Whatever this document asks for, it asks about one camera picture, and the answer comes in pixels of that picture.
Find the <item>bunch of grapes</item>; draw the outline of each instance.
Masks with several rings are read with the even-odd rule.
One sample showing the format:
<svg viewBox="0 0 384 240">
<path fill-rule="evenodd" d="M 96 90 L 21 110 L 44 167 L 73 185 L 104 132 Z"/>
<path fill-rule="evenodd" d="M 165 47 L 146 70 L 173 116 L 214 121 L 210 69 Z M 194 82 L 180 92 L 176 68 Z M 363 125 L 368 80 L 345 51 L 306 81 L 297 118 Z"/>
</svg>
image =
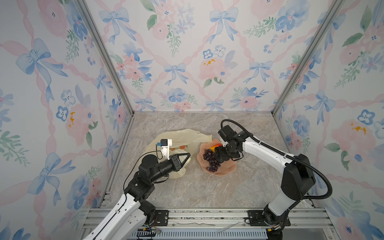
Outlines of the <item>bunch of grapes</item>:
<svg viewBox="0 0 384 240">
<path fill-rule="evenodd" d="M 207 167 L 207 170 L 211 172 L 217 172 L 217 169 L 220 167 L 220 163 L 216 160 L 216 155 L 211 149 L 205 150 L 203 158 L 209 162 L 209 167 Z"/>
</svg>

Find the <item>pink plate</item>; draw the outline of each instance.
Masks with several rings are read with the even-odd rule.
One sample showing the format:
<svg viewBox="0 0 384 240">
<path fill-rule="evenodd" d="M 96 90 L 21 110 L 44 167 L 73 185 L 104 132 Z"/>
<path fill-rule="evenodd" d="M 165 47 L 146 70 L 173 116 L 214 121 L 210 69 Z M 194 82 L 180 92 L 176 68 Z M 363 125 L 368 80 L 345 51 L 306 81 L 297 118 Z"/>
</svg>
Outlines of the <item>pink plate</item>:
<svg viewBox="0 0 384 240">
<path fill-rule="evenodd" d="M 207 167 L 209 167 L 209 162 L 204 160 L 203 154 L 206 149 L 210 149 L 211 147 L 215 146 L 216 144 L 221 144 L 221 142 L 218 139 L 212 139 L 212 142 L 209 143 L 202 143 L 200 146 L 200 152 L 197 155 L 197 160 L 199 161 L 201 167 L 203 168 L 204 171 L 207 173 L 216 175 L 216 176 L 224 176 L 227 175 L 230 172 L 233 172 L 236 170 L 236 162 L 232 160 L 228 160 L 220 164 L 221 166 L 218 168 L 217 172 L 210 172 L 207 170 Z"/>
</svg>

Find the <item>translucent plastic bag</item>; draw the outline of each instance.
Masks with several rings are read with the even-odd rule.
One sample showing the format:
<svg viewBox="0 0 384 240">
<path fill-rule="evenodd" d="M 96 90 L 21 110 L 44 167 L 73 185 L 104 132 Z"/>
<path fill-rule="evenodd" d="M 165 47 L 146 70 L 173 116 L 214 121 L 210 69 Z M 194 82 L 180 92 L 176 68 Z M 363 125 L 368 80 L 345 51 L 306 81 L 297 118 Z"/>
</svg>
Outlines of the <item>translucent plastic bag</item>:
<svg viewBox="0 0 384 240">
<path fill-rule="evenodd" d="M 163 132 L 160 133 L 145 149 L 144 152 L 150 152 L 156 150 L 156 144 L 160 142 L 161 139 L 172 139 L 172 146 L 169 151 L 169 155 L 178 154 L 178 153 L 191 153 L 190 159 L 185 163 L 182 169 L 180 169 L 178 172 L 171 172 L 169 174 L 169 178 L 178 178 L 182 177 L 185 174 L 185 167 L 186 165 L 191 161 L 191 159 L 195 159 L 196 156 L 192 155 L 194 152 L 198 150 L 198 147 L 200 143 L 202 142 L 212 142 L 212 135 L 205 135 L 200 133 L 199 131 L 195 131 L 192 129 L 184 129 L 174 132 Z"/>
</svg>

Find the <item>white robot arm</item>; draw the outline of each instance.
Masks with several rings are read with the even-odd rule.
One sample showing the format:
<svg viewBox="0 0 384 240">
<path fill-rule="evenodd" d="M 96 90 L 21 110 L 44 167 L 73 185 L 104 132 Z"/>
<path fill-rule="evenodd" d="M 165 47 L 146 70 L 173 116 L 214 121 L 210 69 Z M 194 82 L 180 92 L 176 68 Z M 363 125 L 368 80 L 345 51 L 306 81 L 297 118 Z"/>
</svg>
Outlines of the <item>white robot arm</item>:
<svg viewBox="0 0 384 240">
<path fill-rule="evenodd" d="M 235 132 L 229 125 L 223 127 L 223 122 L 232 122 L 243 131 Z M 327 178 L 312 167 L 306 156 L 295 156 L 280 151 L 253 134 L 243 126 L 230 119 L 221 122 L 218 132 L 223 146 L 215 148 L 216 159 L 223 163 L 230 159 L 240 160 L 240 153 L 250 153 L 267 162 L 283 175 L 281 189 L 277 196 L 264 208 L 262 216 L 253 218 L 249 224 L 257 225 L 262 221 L 271 226 L 274 231 L 281 231 L 287 220 L 289 211 L 303 199 L 325 199 L 332 194 L 332 186 Z M 155 207 L 146 201 L 154 190 L 153 183 L 172 171 L 179 171 L 190 157 L 189 153 L 175 154 L 169 157 L 170 139 L 162 139 L 162 155 L 166 160 L 158 163 L 155 155 L 147 155 L 139 166 L 139 171 L 125 188 L 119 202 L 108 216 L 89 234 L 85 240 L 125 240 L 143 224 L 152 226 L 154 223 Z M 183 162 L 179 156 L 186 155 Z M 308 190 L 316 183 L 314 172 L 326 183 L 328 191 L 322 196 L 305 196 Z"/>
</svg>

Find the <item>wall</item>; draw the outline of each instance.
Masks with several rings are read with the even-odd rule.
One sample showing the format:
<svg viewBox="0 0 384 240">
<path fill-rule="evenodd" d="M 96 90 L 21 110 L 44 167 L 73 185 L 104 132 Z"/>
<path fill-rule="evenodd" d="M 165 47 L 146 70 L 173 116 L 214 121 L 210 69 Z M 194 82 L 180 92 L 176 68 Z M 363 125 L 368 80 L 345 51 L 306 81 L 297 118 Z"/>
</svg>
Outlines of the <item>wall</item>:
<svg viewBox="0 0 384 240">
<path fill-rule="evenodd" d="M 343 240 L 384 239 L 383 7 L 346 0 L 275 115 L 290 151 L 330 180 L 331 198 L 314 202 Z M 317 178 L 310 194 L 326 191 Z"/>
<path fill-rule="evenodd" d="M 126 110 L 73 2 L 2 1 L 0 21 L 0 239 L 75 239 Z"/>
<path fill-rule="evenodd" d="M 135 110 L 270 111 L 332 1 L 85 2 Z"/>
</svg>

